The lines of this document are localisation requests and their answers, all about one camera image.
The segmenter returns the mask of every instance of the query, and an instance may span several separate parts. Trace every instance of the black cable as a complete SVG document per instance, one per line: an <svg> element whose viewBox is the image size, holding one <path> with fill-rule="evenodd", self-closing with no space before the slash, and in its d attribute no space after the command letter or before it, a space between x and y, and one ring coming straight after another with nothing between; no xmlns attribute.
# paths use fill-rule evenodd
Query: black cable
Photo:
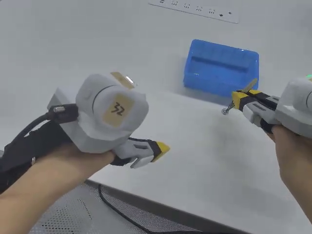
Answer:
<svg viewBox="0 0 312 234"><path fill-rule="evenodd" d="M109 203L102 194L102 186L98 185L98 195L101 198L101 200L109 206L113 211L115 211L117 214L119 214L121 217L132 223L137 228L140 228L142 231L148 233L148 234L217 234L217 233L208 233L208 232L198 232L198 231L174 231L174 232L152 232L148 230L147 228L143 227L142 225L138 224L137 222L130 219L128 216L126 216L124 213L122 213L120 210L118 210L115 206L113 206L111 203Z"/></svg>
<svg viewBox="0 0 312 234"><path fill-rule="evenodd" d="M49 113L45 113L44 115L36 118L30 124L28 124L10 143L8 148L14 147L16 142L24 138L31 130L33 130L37 125L41 124L42 122L49 120Z"/></svg>

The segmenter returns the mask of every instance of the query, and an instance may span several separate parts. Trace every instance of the electrical outlet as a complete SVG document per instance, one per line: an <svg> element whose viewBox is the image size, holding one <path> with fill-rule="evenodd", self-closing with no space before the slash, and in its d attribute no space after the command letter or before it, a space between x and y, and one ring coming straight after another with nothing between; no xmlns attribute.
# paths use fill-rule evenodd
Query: electrical outlet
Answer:
<svg viewBox="0 0 312 234"><path fill-rule="evenodd" d="M208 6L207 2L203 0L149 0L149 4L217 20L239 23L238 10Z"/></svg>

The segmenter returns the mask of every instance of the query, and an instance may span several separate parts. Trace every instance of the screw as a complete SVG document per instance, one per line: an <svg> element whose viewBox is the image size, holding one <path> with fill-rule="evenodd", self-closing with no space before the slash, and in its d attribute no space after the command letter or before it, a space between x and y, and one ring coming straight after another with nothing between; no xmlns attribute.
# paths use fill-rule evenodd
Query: screw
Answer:
<svg viewBox="0 0 312 234"><path fill-rule="evenodd" d="M229 114L228 108L223 108L222 109L222 114L224 114L225 116L227 116Z"/></svg>

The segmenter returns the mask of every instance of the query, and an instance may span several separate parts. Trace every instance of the blue plastic tray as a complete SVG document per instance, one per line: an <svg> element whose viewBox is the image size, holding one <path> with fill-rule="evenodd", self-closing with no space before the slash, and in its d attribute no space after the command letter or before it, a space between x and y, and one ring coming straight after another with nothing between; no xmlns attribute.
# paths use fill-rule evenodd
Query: blue plastic tray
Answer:
<svg viewBox="0 0 312 234"><path fill-rule="evenodd" d="M193 40L184 69L184 86L231 97L232 91L258 78L259 54L203 40Z"/></svg>

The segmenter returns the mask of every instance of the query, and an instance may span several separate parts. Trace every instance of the white table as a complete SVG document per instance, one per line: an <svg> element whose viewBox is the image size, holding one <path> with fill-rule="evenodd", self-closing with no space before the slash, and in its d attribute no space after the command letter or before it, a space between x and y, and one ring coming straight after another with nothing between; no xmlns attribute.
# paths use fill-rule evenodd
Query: white table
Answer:
<svg viewBox="0 0 312 234"><path fill-rule="evenodd" d="M239 112L224 117L203 101L226 100L182 85L193 39L257 51L268 94L310 73L312 4L278 2L242 0L241 22L231 24L145 0L1 1L0 144L45 111L57 86L120 70L148 93L150 113L134 136L172 149L158 163L107 167L91 180L254 234L311 233L279 179L273 143Z"/></svg>

